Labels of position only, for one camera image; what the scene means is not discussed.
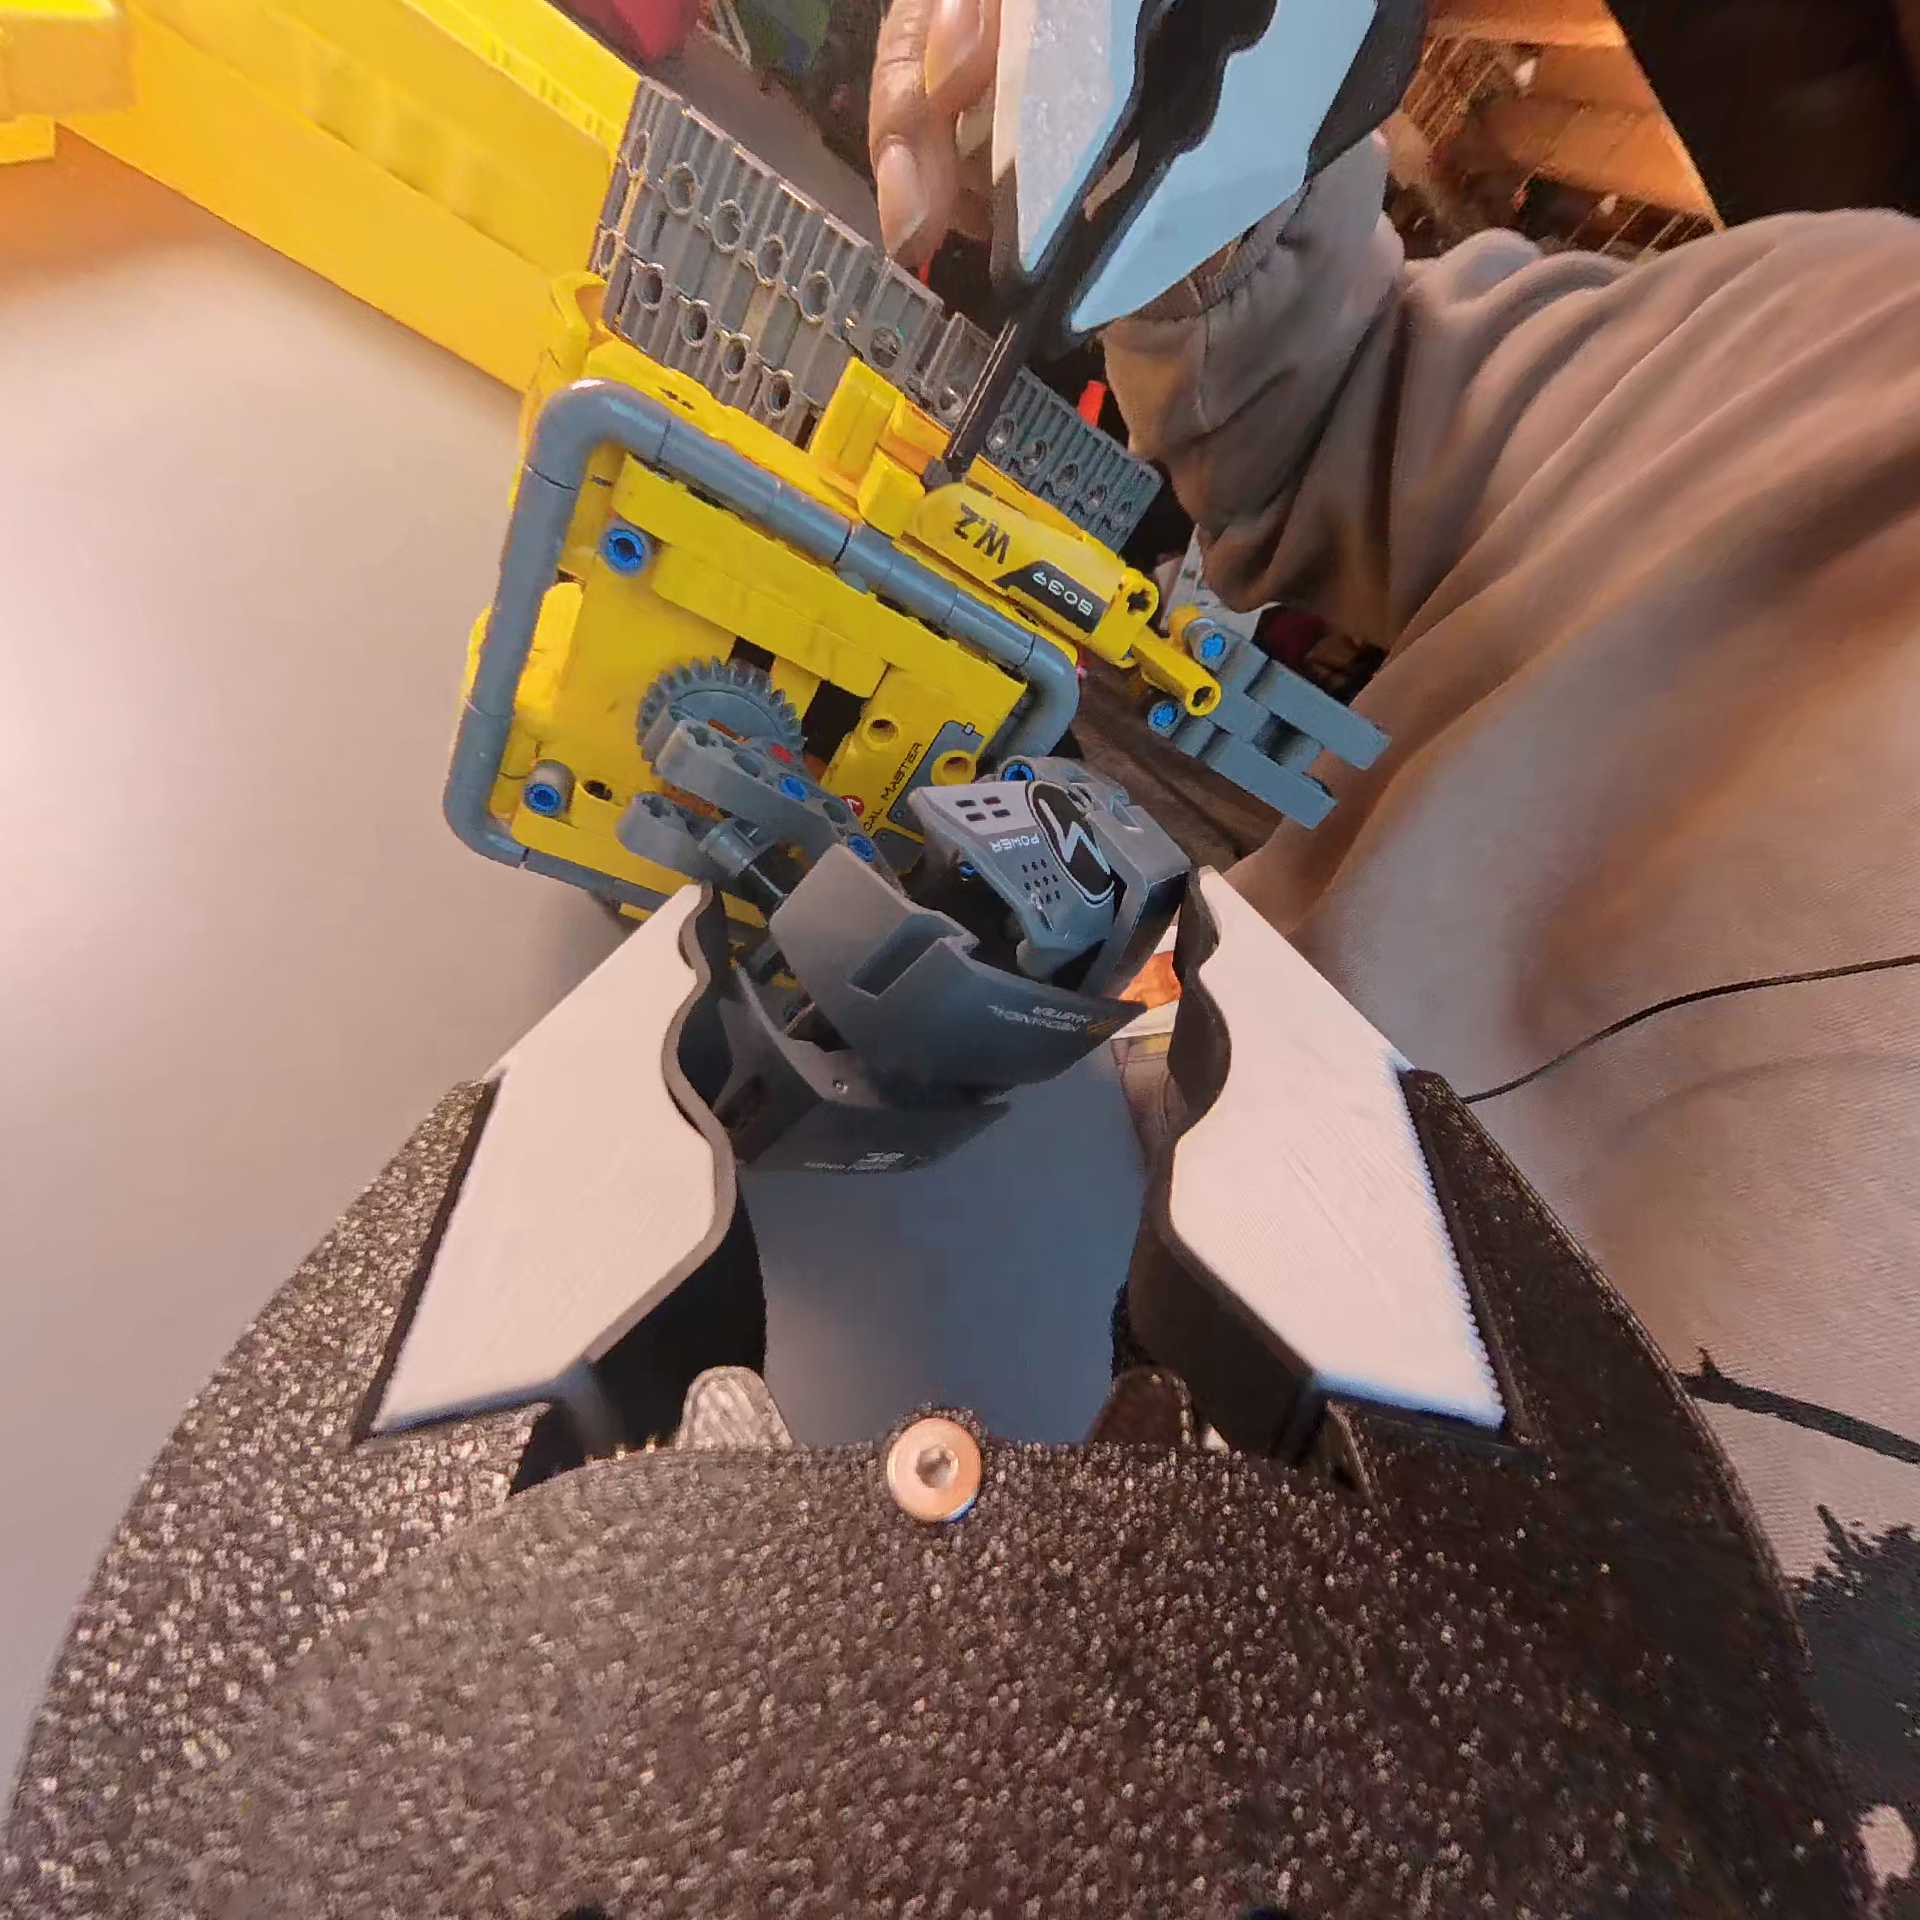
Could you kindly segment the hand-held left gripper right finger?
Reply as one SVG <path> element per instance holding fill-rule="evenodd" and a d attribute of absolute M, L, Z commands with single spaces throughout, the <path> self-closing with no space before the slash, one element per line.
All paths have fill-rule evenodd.
<path fill-rule="evenodd" d="M 1231 1450 L 1306 1450 L 1334 1403 L 1498 1432 L 1410 1066 L 1215 870 L 1174 933 L 1138 1347 Z"/>

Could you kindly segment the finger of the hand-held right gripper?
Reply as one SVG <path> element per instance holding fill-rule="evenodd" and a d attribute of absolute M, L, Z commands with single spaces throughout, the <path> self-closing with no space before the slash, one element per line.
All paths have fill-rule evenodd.
<path fill-rule="evenodd" d="M 1055 351 L 1085 284 L 1140 253 L 1138 284 L 1095 318 L 1152 304 L 1204 260 L 1197 213 L 1166 211 L 1167 116 L 1194 71 L 1202 4 L 1001 4 L 991 82 L 991 280 L 1001 344 Z"/>
<path fill-rule="evenodd" d="M 1166 110 L 1166 211 L 1197 213 L 1202 230 L 1190 252 L 1206 260 L 1320 176 L 1316 130 L 1373 21 L 1376 4 L 1202 6 L 1202 26 L 1190 30 L 1193 77 L 1185 94 Z M 1110 267 L 1117 272 L 1113 278 L 1085 284 L 1082 302 L 1071 312 L 1071 331 L 1061 331 L 1064 341 L 1103 330 L 1095 318 L 1129 288 L 1160 280 L 1138 252 L 1110 253 Z"/>

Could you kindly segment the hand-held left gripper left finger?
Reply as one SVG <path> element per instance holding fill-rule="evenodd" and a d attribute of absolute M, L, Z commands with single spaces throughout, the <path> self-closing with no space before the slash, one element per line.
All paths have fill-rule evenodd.
<path fill-rule="evenodd" d="M 617 1437 L 591 1366 L 721 1244 L 730 1152 L 680 1068 L 713 988 L 706 886 L 672 893 L 495 1062 L 365 1432 L 564 1405 Z"/>

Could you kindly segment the black brick axle rod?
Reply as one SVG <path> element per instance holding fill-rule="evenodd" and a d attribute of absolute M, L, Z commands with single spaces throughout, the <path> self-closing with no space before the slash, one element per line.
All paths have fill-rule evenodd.
<path fill-rule="evenodd" d="M 1031 296 L 1022 300 L 1016 310 L 1008 315 L 988 363 L 981 371 L 977 384 L 950 428 L 943 453 L 930 459 L 924 468 L 920 479 L 928 491 L 964 483 L 974 459 L 988 446 L 990 431 L 1001 413 L 1001 404 L 1016 384 L 1016 378 L 1031 354 L 1042 318 L 1040 307 L 1040 295 L 1031 293 Z"/>

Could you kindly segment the grey brick engine assembly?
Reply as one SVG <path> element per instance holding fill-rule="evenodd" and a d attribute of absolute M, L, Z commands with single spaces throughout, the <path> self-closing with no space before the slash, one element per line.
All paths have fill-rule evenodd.
<path fill-rule="evenodd" d="M 1077 758 L 911 794 L 898 869 L 785 744 L 661 710 L 668 797 L 618 839 L 698 883 L 668 1027 L 679 1108 L 737 1165 L 926 1165 L 1135 1016 L 1121 992 L 1189 891 L 1189 855 Z"/>

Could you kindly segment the yellow brick-built vehicle model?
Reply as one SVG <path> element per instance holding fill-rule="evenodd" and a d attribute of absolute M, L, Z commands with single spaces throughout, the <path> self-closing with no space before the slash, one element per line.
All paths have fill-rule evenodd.
<path fill-rule="evenodd" d="M 1138 726 L 1303 828 L 1385 733 L 1121 549 L 1160 476 L 1022 373 L 967 478 L 926 468 L 991 343 L 639 77 L 586 272 L 554 280 L 511 528 L 470 636 L 444 813 L 498 866 L 644 918 L 721 805 L 692 722 L 823 788 L 896 870 L 909 800 L 1055 751 L 1090 661 Z"/>

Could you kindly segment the person's right hand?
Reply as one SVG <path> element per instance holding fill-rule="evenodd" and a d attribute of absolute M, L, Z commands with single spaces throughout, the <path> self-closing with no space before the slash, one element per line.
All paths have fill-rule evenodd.
<path fill-rule="evenodd" d="M 991 111 L 1001 2 L 893 2 L 871 67 L 868 150 L 880 235 L 892 260 L 924 275 L 961 234 L 990 243 L 999 211 L 991 132 L 964 146 L 974 111 Z"/>

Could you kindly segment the yellow plastic bin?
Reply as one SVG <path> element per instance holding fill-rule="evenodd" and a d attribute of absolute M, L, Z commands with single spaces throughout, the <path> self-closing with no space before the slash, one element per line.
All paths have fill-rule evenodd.
<path fill-rule="evenodd" d="M 4 4 L 4 162 L 72 132 L 511 392 L 636 72 L 541 2 Z"/>

